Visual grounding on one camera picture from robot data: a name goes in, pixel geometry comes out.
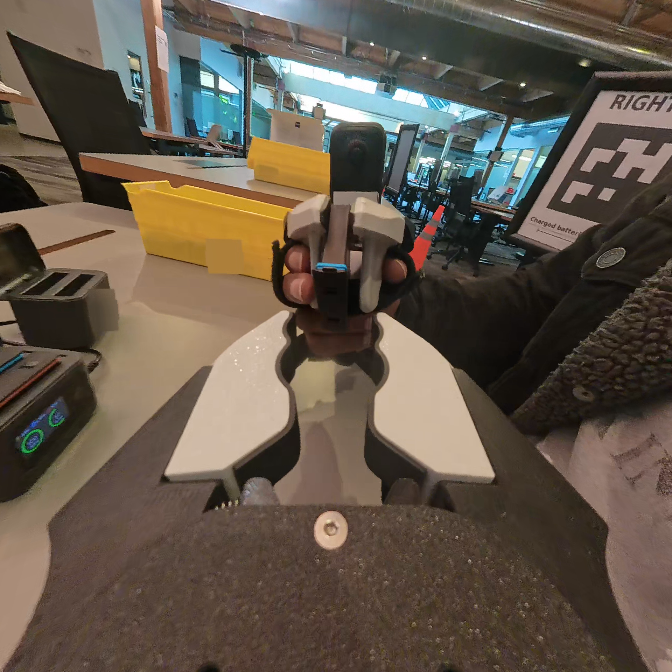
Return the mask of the orange traffic cone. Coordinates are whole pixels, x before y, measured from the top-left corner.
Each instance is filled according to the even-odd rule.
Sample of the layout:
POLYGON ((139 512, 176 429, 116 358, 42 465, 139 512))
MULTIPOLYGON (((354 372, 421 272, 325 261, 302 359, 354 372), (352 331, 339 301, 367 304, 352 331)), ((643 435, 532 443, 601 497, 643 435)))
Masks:
POLYGON ((416 271, 420 271, 424 265, 424 262, 427 259, 429 254, 429 248, 432 245, 432 240, 436 235, 439 224, 441 223, 441 218, 445 210, 444 205, 437 207, 436 211, 433 213, 431 219, 426 223, 422 224, 419 234, 416 236, 413 248, 409 253, 409 256, 413 260, 416 271))

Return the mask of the white cardboard box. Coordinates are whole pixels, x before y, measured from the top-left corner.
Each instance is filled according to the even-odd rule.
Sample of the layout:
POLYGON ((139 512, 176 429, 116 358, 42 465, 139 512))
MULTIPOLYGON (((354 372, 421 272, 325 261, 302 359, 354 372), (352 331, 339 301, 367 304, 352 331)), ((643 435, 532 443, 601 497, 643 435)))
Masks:
POLYGON ((271 117, 270 140, 324 152, 324 125, 320 119, 298 113, 268 109, 271 117))

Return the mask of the wooden pillar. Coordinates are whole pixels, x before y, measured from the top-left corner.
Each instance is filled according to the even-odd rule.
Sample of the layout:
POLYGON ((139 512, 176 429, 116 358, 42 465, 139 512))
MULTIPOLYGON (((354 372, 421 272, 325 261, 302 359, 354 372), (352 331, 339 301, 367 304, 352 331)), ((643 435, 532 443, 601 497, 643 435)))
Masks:
POLYGON ((161 1, 141 1, 140 8, 145 32, 150 96, 156 130, 172 131, 169 95, 169 44, 163 27, 161 1))

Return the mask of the black battery charger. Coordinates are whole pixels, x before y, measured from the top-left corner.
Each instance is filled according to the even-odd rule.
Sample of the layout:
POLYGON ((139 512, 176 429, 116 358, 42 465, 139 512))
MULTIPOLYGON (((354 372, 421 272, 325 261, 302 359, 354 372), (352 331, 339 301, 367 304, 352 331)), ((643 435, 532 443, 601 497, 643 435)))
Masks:
POLYGON ((1 502, 27 493, 86 426, 97 407, 80 353, 3 344, 1 352, 60 357, 51 374, 1 410, 1 502))
POLYGON ((1 301, 8 302, 26 345, 83 350, 118 328, 107 273, 47 268, 28 231, 1 226, 1 301))

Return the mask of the person's right forearm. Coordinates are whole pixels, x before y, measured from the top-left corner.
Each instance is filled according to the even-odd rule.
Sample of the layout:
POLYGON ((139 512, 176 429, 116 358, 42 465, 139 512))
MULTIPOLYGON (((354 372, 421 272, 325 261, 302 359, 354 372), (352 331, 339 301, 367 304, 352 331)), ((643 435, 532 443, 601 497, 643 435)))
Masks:
POLYGON ((574 348, 671 260, 671 176, 609 225, 499 278, 424 277, 394 317, 511 417, 574 348))

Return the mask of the black backpack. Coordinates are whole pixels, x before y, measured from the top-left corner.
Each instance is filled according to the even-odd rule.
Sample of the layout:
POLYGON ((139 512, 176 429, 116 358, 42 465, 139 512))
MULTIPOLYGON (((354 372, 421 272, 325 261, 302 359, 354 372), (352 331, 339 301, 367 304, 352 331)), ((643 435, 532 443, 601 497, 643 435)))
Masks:
POLYGON ((47 204, 18 171, 1 164, 1 213, 46 206, 47 204))

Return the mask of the black office chair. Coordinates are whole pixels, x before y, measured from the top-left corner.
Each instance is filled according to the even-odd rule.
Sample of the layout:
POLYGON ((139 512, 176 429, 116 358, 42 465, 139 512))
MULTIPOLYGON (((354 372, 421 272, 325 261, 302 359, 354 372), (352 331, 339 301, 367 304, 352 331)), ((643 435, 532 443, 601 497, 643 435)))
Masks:
POLYGON ((150 155, 115 71, 7 37, 79 181, 83 201, 131 210, 122 181, 82 168, 80 153, 150 155))

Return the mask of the row of office desks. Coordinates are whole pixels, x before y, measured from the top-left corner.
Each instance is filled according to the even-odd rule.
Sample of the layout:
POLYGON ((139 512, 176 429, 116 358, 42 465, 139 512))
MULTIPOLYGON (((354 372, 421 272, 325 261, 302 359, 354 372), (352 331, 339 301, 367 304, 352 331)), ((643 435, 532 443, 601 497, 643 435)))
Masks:
POLYGON ((431 219, 440 205, 445 206, 441 223, 429 248, 428 257, 431 257, 438 245, 445 243, 449 247, 465 230, 468 236, 474 233, 480 224, 492 221, 495 226, 508 226, 513 215, 493 206, 475 204, 472 199, 472 190, 475 186, 473 177, 457 177, 449 181, 446 191, 439 189, 439 183, 431 181, 428 189, 422 191, 419 201, 419 220, 416 224, 422 227, 431 219))

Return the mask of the red-edged black battery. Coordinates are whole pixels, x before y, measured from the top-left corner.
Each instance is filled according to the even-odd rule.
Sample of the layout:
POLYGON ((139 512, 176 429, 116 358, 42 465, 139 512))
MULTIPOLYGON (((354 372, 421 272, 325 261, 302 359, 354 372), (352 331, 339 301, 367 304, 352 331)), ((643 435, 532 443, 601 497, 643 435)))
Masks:
POLYGON ((60 357, 28 357, 26 353, 24 356, 22 364, 1 376, 1 410, 18 400, 61 365, 60 357))

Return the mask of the black framed sign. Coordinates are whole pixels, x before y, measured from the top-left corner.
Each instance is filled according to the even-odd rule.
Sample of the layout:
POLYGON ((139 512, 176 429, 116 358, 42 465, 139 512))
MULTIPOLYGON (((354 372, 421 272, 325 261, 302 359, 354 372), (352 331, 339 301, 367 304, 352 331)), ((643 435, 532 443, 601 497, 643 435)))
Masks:
POLYGON ((561 251, 671 173, 671 71, 596 72, 505 236, 561 251))

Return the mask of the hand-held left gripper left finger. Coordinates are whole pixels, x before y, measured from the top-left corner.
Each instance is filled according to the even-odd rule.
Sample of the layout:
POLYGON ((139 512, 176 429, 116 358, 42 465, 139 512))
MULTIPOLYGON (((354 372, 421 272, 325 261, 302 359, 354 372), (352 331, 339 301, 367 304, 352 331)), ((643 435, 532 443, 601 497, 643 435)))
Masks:
POLYGON ((293 470, 296 400, 280 366, 289 322, 282 310, 216 358, 165 468, 168 481, 240 487, 262 477, 277 484, 293 470))

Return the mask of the person's right hand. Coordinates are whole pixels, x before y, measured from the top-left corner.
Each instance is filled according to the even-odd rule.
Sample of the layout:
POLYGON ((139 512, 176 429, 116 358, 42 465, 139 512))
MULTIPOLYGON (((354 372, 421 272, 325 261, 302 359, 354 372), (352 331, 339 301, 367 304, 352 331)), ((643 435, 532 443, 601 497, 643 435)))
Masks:
POLYGON ((331 331, 315 309, 315 284, 311 273, 310 252, 304 245, 293 245, 284 258, 284 300, 296 307, 296 325, 306 337, 315 357, 336 357, 369 348, 374 340, 374 314, 348 318, 345 329, 331 331))

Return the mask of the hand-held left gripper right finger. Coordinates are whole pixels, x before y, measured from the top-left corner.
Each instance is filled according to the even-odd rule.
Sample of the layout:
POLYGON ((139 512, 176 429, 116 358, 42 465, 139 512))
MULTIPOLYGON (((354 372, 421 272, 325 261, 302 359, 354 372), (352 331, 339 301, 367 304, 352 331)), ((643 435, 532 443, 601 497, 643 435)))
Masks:
POLYGON ((371 471, 382 481, 417 477, 491 484, 495 473, 449 361, 426 340, 379 313, 375 352, 382 360, 368 428, 382 443, 371 471))

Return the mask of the person's dark fleece jacket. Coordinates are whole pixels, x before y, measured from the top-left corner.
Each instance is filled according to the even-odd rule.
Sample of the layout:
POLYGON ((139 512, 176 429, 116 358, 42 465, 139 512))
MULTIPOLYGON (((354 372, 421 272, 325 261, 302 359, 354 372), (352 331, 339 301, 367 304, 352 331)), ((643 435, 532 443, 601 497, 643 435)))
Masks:
POLYGON ((671 391, 671 260, 565 357, 511 416, 525 434, 618 412, 671 391))

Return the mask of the yellow plastic bin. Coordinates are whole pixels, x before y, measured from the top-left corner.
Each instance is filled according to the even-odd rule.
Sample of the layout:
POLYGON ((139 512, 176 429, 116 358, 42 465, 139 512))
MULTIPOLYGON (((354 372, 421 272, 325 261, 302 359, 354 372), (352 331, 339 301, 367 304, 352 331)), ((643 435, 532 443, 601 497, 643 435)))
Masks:
POLYGON ((148 255, 269 281, 288 208, 168 181, 124 183, 148 255))
POLYGON ((315 194, 331 194, 330 154, 253 137, 247 166, 257 181, 315 194))

